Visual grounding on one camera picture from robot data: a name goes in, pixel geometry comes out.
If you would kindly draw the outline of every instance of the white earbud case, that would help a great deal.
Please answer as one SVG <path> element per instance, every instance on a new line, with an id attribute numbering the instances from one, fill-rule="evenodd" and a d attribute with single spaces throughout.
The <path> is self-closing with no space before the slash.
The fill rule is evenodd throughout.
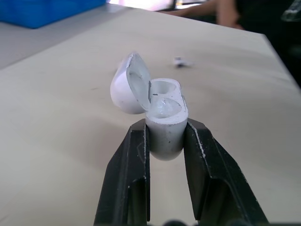
<path id="1" fill-rule="evenodd" d="M 151 80 L 144 61 L 134 52 L 117 70 L 110 91 L 113 103 L 122 111 L 145 113 L 153 156 L 167 161 L 181 153 L 188 109 L 176 80 Z"/>

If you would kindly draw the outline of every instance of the table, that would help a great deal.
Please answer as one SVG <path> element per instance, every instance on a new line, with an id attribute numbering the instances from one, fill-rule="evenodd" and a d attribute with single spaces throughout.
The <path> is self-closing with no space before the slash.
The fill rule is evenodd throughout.
<path id="1" fill-rule="evenodd" d="M 264 36 L 109 6 L 40 30 L 0 24 L 0 50 L 1 225 L 93 224 L 106 165 L 143 118 L 109 95 L 133 50 L 153 78 L 181 83 L 267 218 L 301 221 L 300 92 Z M 175 56 L 194 66 L 175 69 Z M 151 223 L 193 224 L 183 155 L 150 163 Z"/>

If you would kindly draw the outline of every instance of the dark clothing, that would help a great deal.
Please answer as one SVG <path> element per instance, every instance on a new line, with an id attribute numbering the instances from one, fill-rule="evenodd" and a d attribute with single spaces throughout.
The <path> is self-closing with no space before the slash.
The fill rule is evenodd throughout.
<path id="1" fill-rule="evenodd" d="M 283 31 L 281 16 L 293 0 L 237 0 L 240 13 L 238 24 L 246 31 L 265 34 L 272 44 L 276 44 Z"/>

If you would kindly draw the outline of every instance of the person's arm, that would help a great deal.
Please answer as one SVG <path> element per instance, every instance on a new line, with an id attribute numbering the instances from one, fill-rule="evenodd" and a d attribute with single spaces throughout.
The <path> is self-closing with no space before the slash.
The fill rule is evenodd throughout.
<path id="1" fill-rule="evenodd" d="M 181 17 L 212 15 L 216 12 L 217 2 L 218 0 L 209 0 L 199 6 L 192 6 L 189 8 L 184 8 L 176 11 L 162 12 L 162 13 L 170 14 L 173 16 L 181 16 Z"/>
<path id="2" fill-rule="evenodd" d="M 219 0 L 217 7 L 217 24 L 236 28 L 240 15 L 235 0 Z"/>

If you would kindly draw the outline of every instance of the clamp jaw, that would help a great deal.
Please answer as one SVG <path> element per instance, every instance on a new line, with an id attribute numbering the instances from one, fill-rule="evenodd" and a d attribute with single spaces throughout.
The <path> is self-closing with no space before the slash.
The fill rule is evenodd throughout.
<path id="1" fill-rule="evenodd" d="M 194 217 L 201 224 L 241 219 L 268 223 L 235 160 L 204 124 L 188 119 L 186 176 Z M 150 220 L 150 143 L 145 120 L 133 124 L 110 160 L 94 225 L 146 225 Z"/>

